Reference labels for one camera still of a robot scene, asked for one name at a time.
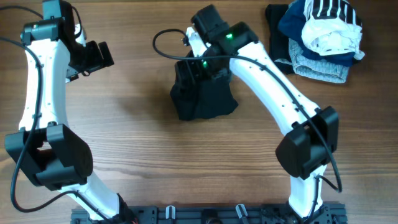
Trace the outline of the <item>black t-shirt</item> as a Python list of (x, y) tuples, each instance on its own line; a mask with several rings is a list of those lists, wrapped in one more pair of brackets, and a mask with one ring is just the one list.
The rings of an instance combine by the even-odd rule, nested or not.
[(229, 70), (213, 73), (198, 60), (179, 60), (175, 63), (175, 73), (170, 97), (179, 119), (211, 119), (228, 115), (238, 107), (229, 85), (232, 80)]

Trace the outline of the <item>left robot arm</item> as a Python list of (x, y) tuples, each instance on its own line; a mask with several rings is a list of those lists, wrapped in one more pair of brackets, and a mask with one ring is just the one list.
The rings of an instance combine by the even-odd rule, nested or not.
[(121, 196), (93, 170), (90, 147), (68, 125), (66, 84), (110, 67), (105, 42), (87, 41), (75, 7), (44, 1), (39, 21), (28, 23), (18, 46), (28, 61), (27, 96), (17, 133), (5, 138), (7, 153), (33, 185), (70, 196), (92, 223), (128, 223), (134, 216)]

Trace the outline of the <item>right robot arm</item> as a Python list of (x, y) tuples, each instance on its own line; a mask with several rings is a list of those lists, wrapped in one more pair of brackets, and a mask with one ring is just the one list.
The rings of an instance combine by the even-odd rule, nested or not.
[(303, 96), (269, 58), (263, 44), (244, 22), (230, 26), (210, 4), (192, 18), (186, 31), (191, 47), (185, 60), (188, 74), (199, 78), (236, 75), (275, 119), (283, 139), (275, 150), (290, 175), (289, 207), (298, 220), (310, 223), (323, 206), (323, 173), (328, 164), (339, 176), (333, 153), (338, 114), (321, 109)]

